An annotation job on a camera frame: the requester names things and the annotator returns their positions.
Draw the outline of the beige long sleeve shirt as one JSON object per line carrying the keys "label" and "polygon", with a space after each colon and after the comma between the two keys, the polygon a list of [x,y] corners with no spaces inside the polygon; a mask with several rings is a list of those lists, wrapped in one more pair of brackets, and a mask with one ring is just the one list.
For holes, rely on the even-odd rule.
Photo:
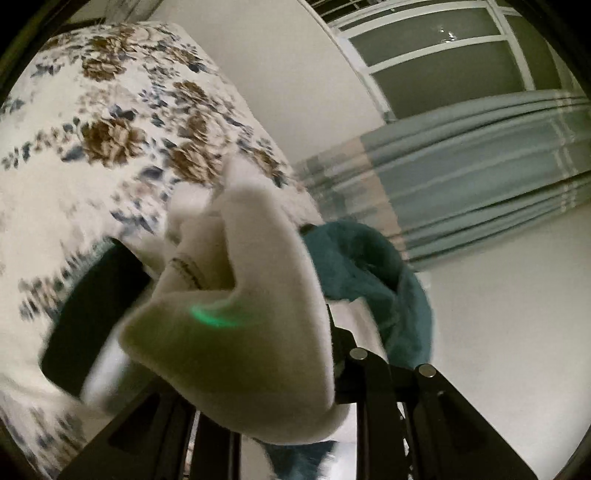
{"label": "beige long sleeve shirt", "polygon": [[221,185],[179,185],[166,239],[145,261],[155,284],[115,325],[80,399],[114,414],[160,378],[222,427],[279,445],[329,438],[335,402],[331,321],[290,195],[242,154]]}

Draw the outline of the dark green plush blanket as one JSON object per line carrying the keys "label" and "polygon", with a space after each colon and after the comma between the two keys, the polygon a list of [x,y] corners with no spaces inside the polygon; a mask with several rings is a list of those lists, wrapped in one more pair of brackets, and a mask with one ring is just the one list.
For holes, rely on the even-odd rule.
{"label": "dark green plush blanket", "polygon": [[352,221],[305,225],[308,248],[331,324],[335,376],[364,348],[396,367],[430,361],[433,313],[421,282],[390,241]]}

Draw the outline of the right blue-grey curtain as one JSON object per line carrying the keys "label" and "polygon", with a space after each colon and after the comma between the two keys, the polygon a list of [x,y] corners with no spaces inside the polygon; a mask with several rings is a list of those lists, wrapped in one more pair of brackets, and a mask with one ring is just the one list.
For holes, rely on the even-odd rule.
{"label": "right blue-grey curtain", "polygon": [[544,90],[457,103],[297,163],[328,221],[353,220],[424,267],[590,199],[590,102]]}

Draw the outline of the floral bed quilt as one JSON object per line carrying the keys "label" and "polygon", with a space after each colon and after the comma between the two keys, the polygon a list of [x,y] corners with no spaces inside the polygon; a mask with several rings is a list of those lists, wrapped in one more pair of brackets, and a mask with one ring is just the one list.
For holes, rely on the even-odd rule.
{"label": "floral bed quilt", "polygon": [[53,479],[106,424],[52,385],[41,354],[110,238],[147,252],[176,186],[221,185],[242,153],[295,224],[311,196],[245,98],[181,27],[98,25],[48,40],[1,108],[1,427]]}

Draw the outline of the window with metal grille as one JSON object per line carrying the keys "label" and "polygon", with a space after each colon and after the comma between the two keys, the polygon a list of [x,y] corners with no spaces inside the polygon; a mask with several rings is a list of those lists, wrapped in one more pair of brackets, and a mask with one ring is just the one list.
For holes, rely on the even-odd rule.
{"label": "window with metal grille", "polygon": [[388,123],[512,93],[580,88],[508,1],[311,1]]}

